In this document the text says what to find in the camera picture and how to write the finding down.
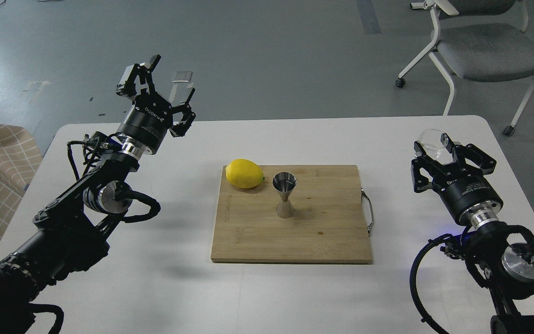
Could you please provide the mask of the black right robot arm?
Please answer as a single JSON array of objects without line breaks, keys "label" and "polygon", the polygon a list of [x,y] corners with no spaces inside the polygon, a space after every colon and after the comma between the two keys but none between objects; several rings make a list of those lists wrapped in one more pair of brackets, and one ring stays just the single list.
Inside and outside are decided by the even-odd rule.
[{"label": "black right robot arm", "polygon": [[446,133],[439,139],[452,161],[441,164],[421,142],[414,142],[413,190],[437,193],[464,230],[457,236],[445,233],[430,239],[413,261],[409,287],[421,321],[445,333],[426,311],[417,290],[424,256],[439,247],[449,258],[464,261],[477,285],[489,290],[496,311],[490,324],[493,334],[534,334],[534,234],[499,220],[503,200],[486,179],[494,172],[496,160],[474,144],[453,142]]}]

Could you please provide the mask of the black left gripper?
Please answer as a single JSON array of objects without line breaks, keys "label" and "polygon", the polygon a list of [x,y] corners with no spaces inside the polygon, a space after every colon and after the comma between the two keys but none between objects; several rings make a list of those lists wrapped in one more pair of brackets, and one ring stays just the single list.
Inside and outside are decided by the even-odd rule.
[{"label": "black left gripper", "polygon": [[[156,92],[152,73],[161,60],[161,55],[153,55],[147,63],[127,66],[116,86],[116,95],[133,102],[116,136],[125,141],[127,137],[146,146],[146,154],[156,154],[170,128],[172,137],[184,137],[196,118],[191,110],[191,98],[195,87],[190,88],[186,101],[173,107]],[[179,122],[172,125],[172,115],[182,114]]]}]

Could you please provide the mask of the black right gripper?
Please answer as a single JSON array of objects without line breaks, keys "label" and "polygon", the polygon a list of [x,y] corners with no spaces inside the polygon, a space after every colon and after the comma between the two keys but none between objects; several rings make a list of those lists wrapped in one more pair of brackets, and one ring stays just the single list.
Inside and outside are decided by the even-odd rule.
[{"label": "black right gripper", "polygon": [[442,133],[440,140],[451,154],[451,163],[442,165],[419,141],[414,142],[414,192],[434,190],[458,225],[480,227],[496,221],[503,200],[485,178],[495,171],[496,160],[472,143],[454,142],[447,133]]}]

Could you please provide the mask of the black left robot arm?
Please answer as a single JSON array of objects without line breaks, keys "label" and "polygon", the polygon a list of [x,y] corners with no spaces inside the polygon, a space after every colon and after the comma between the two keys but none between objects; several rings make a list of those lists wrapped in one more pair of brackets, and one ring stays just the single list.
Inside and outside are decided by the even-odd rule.
[{"label": "black left robot arm", "polygon": [[108,237],[121,222],[142,222],[159,213],[159,202],[133,190],[126,178],[138,171],[142,155],[156,154],[166,135],[183,137],[196,117],[190,106],[194,88],[177,106],[156,91],[152,73],[160,59],[154,55],[125,69],[116,94],[132,105],[116,133],[96,132],[67,143],[72,169],[73,145],[82,146],[85,169],[75,171],[76,182],[34,216],[37,232],[0,261],[0,334],[25,334],[38,313],[54,315],[49,333],[58,334],[64,312],[36,304],[38,294],[106,257]]}]

